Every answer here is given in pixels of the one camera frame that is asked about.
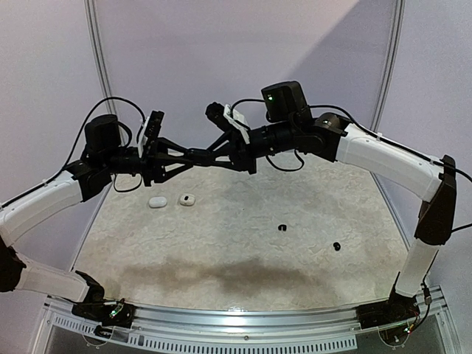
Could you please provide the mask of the black earbud charging case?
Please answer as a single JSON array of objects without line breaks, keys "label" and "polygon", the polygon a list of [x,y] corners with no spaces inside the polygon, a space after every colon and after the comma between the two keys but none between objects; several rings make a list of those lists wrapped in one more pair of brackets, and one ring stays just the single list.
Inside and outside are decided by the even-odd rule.
[{"label": "black earbud charging case", "polygon": [[185,158],[193,165],[202,167],[211,166],[214,162],[212,151],[207,149],[190,148],[186,151]]}]

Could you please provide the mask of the white oval earbud charging case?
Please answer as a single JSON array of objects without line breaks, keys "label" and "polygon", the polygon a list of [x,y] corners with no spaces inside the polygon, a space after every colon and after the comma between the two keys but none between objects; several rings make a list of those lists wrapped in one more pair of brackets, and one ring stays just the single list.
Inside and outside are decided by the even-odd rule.
[{"label": "white oval earbud charging case", "polygon": [[148,206],[152,209],[158,209],[167,206],[167,199],[162,196],[152,197],[148,201]]}]

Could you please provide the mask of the white stem earbud charging case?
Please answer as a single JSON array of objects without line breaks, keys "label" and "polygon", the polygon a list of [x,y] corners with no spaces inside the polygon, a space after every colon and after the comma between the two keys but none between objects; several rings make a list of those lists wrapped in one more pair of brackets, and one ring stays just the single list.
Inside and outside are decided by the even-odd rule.
[{"label": "white stem earbud charging case", "polygon": [[191,207],[195,204],[195,196],[190,194],[183,194],[180,196],[179,201],[180,205],[185,207]]}]

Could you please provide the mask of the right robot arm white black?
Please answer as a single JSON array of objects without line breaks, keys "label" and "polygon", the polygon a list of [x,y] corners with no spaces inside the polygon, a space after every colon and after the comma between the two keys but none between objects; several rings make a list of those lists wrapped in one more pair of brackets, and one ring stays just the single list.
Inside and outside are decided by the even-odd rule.
[{"label": "right robot arm white black", "polygon": [[320,117],[296,81],[265,87],[267,125],[251,129],[233,105],[212,103],[206,117],[222,131],[210,148],[210,157],[227,169],[254,173],[260,157],[287,150],[311,153],[329,162],[341,162],[383,176],[410,190],[422,205],[418,223],[402,270],[389,298],[361,305],[356,317],[364,329],[402,322],[419,314],[416,294],[431,296],[425,284],[440,248],[452,233],[457,201],[455,162],[449,156],[428,157],[359,125],[346,111],[326,105]]}]

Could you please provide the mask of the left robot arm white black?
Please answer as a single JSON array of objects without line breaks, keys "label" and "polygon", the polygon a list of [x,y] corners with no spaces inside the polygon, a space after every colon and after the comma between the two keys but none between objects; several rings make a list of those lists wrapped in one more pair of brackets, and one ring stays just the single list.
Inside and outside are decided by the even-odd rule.
[{"label": "left robot arm white black", "polygon": [[164,183],[194,166],[187,151],[159,137],[163,112],[154,111],[145,123],[145,143],[122,144],[121,122],[113,114],[84,126],[82,156],[32,192],[1,206],[1,292],[33,291],[72,302],[72,314],[103,327],[129,328],[136,306],[124,299],[107,300],[105,290],[82,271],[61,271],[19,254],[14,244],[34,226],[60,211],[99,195],[119,174],[140,176],[145,186]]}]

